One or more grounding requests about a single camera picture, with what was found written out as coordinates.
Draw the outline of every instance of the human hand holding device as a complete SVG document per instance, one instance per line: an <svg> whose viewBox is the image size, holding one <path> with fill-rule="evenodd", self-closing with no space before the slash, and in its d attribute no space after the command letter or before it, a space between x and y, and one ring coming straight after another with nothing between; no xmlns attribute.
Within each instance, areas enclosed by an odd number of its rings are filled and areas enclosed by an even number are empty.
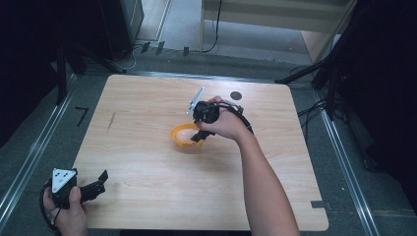
<svg viewBox="0 0 417 236"><path fill-rule="evenodd" d="M221 101L223 99L220 96L216 96L208 100L207 103L220 103ZM251 134L243 121L224 107L219 108L219 115L215 122L206 123L200 121L197 123L197 126L203 131L210 131L236 142L239 137L248 133Z"/></svg>
<svg viewBox="0 0 417 236"><path fill-rule="evenodd" d="M80 188L75 186L71 189L69 209L56 207L51 193L51 187L47 187L43 192L43 205L61 234L63 236L88 235L86 208L80 204L82 198Z"/></svg>

